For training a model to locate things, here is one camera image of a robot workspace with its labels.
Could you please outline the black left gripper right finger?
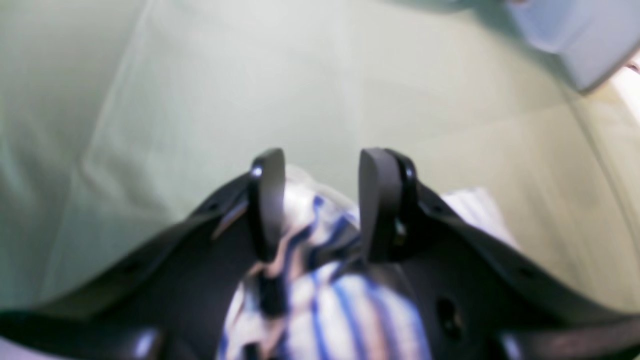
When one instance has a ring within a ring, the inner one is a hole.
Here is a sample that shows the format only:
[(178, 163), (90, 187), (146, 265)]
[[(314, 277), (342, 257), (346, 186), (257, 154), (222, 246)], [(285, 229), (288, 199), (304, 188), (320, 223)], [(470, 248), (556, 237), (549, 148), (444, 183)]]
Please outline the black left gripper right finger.
[(365, 267), (416, 309), (434, 360), (638, 357), (638, 313), (578, 294), (464, 221), (406, 155), (363, 149), (358, 190)]

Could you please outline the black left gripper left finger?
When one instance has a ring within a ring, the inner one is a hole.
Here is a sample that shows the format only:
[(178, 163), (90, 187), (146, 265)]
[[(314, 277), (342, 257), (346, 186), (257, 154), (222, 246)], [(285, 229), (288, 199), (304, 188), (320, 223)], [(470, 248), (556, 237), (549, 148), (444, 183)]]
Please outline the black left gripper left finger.
[(242, 279), (278, 254), (285, 155), (268, 149), (93, 280), (1, 312), (3, 360), (212, 360)]

